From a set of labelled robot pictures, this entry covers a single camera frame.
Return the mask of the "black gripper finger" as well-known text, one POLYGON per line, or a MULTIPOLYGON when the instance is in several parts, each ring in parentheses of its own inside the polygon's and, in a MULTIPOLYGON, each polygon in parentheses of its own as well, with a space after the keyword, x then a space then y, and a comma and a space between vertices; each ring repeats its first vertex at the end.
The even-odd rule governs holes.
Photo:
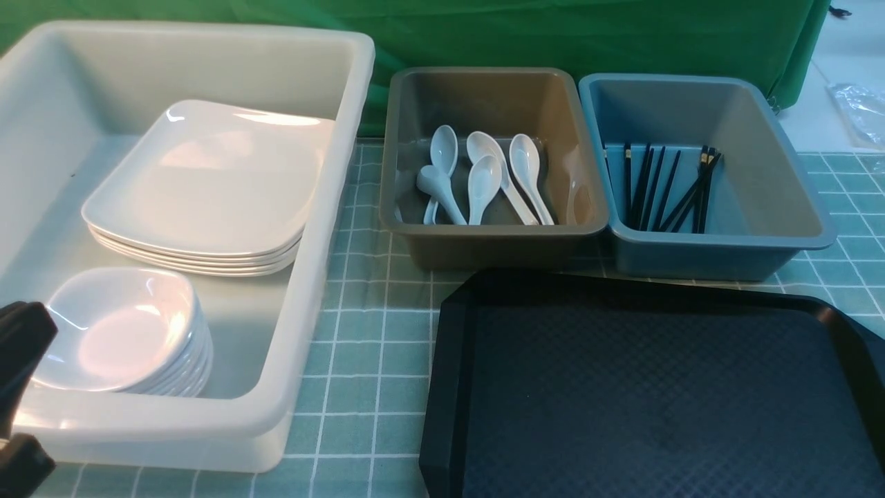
POLYGON ((16 433, 2 441, 1 496, 29 497, 56 469, 56 461, 35 436, 16 433))

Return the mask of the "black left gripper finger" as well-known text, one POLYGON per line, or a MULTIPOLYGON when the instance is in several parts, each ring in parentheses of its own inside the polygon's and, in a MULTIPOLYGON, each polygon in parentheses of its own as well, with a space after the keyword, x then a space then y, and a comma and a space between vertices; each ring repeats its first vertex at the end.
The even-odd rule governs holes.
POLYGON ((1 429, 12 429, 31 376, 53 343, 57 326, 41 302, 13 302, 1 310, 1 429))

